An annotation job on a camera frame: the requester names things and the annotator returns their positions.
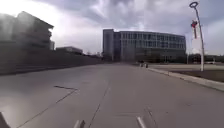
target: sky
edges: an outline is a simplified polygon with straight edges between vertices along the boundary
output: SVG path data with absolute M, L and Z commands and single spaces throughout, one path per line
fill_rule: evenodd
M 196 19 L 192 0 L 0 0 L 0 13 L 20 11 L 52 24 L 56 47 L 102 51 L 102 29 L 136 30 L 185 35 L 187 52 L 198 52 L 190 24 Z M 199 0 L 205 52 L 224 54 L 223 0 Z

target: window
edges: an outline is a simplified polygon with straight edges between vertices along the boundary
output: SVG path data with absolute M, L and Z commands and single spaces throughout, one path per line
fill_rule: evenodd
M 151 35 L 149 34 L 149 35 L 148 35 L 148 40 L 150 40 L 150 39 L 151 39 Z
M 141 39 L 141 34 L 138 34 L 138 39 Z
M 156 42 L 153 42 L 153 47 L 156 47 Z
M 160 48 L 161 47 L 161 43 L 157 42 L 157 47 Z
M 144 40 L 147 39 L 147 35 L 146 35 L 146 34 L 143 35 L 143 39 L 144 39 Z
M 128 39 L 131 39 L 131 34 L 128 34 Z
M 137 39 L 137 34 L 136 33 L 134 34 L 134 39 Z
M 168 41 L 168 37 L 167 37 L 167 36 L 165 36 L 165 37 L 164 37 L 164 40 L 165 40 L 165 41 Z
M 164 36 L 160 36 L 161 40 L 164 41 Z

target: asphalt road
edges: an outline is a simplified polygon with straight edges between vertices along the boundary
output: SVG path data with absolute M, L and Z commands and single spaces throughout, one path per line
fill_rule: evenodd
M 138 128 L 149 107 L 158 128 L 223 128 L 224 93 L 123 64 L 0 77 L 11 128 Z

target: pole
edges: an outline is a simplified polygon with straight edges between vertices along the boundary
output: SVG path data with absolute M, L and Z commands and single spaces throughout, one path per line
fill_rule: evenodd
M 188 64 L 188 57 L 189 57 L 189 54 L 187 53 L 187 64 Z
M 194 9 L 196 11 L 196 16 L 197 16 L 199 31 L 200 31 L 200 37 L 201 37 L 201 71 L 204 71 L 204 41 L 203 41 L 203 35 L 202 35 L 202 29 L 201 29 L 201 22 L 200 22 L 197 8 L 195 7 Z
M 203 41 L 203 35 L 202 35 L 202 29 L 201 29 L 201 22 L 200 22 L 198 10 L 197 10 L 198 4 L 199 4 L 198 2 L 192 2 L 189 6 L 191 8 L 194 8 L 194 10 L 196 11 L 196 16 L 197 16 L 199 31 L 200 31 L 200 38 L 201 38 L 201 71 L 204 71 L 204 41 Z

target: multi-story building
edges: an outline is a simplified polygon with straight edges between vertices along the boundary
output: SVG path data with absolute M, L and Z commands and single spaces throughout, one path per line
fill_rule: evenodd
M 185 36 L 157 32 L 103 30 L 103 55 L 113 61 L 172 61 L 186 54 Z
M 53 26 L 29 13 L 21 12 L 14 24 L 13 39 L 16 43 L 25 46 L 50 49 L 51 32 L 49 29 L 53 29 Z
M 53 26 L 26 12 L 17 17 L 0 14 L 0 42 L 15 42 L 23 46 L 51 49 Z
M 75 47 L 72 47 L 72 46 L 57 47 L 56 51 L 71 52 L 71 53 L 75 53 L 75 54 L 79 54 L 79 55 L 83 54 L 83 50 L 82 49 L 75 48 Z
M 7 14 L 0 14 L 0 42 L 12 41 L 14 23 L 15 17 Z

